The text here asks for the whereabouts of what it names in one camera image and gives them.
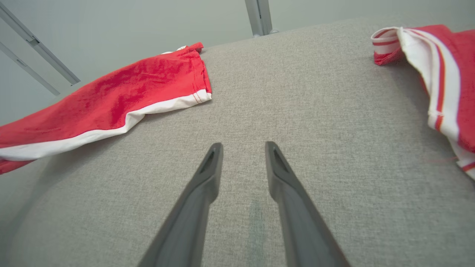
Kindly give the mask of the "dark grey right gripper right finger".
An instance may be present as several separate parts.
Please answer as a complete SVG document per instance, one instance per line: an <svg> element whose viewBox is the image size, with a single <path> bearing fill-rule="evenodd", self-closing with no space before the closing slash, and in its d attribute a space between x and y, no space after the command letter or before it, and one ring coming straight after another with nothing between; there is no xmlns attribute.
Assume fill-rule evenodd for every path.
<svg viewBox="0 0 475 267"><path fill-rule="evenodd" d="M269 193L279 208L289 267L349 267L350 263L275 142L265 145Z"/></svg>

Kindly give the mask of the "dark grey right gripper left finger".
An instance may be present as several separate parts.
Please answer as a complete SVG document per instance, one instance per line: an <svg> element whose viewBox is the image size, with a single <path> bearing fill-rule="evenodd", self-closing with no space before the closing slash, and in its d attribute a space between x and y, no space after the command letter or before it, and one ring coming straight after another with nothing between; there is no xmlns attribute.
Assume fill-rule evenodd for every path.
<svg viewBox="0 0 475 267"><path fill-rule="evenodd" d="M140 267L200 267L209 207L219 194L223 145L209 147L197 171L139 262Z"/></svg>

